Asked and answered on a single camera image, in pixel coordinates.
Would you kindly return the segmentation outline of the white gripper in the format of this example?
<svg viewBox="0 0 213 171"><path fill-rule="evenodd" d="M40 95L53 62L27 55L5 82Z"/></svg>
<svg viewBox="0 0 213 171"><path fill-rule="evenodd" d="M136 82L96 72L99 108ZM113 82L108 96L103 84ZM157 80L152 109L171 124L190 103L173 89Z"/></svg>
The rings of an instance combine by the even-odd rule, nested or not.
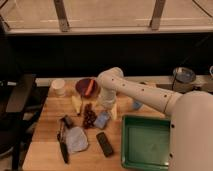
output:
<svg viewBox="0 0 213 171"><path fill-rule="evenodd" d="M102 88L98 95L98 102L106 109L111 109L110 114L113 120L117 120L117 104L116 101L116 92L114 90L109 90Z"/></svg>

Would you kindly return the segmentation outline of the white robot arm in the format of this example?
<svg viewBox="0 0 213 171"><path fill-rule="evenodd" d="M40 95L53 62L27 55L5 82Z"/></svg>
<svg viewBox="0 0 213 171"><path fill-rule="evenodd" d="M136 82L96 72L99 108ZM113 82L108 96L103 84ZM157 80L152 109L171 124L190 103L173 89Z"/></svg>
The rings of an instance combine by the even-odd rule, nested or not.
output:
<svg viewBox="0 0 213 171"><path fill-rule="evenodd" d="M118 67L101 72L97 82L100 99L108 103L120 92L171 117L168 171L213 171L212 94L182 94L127 81Z"/></svg>

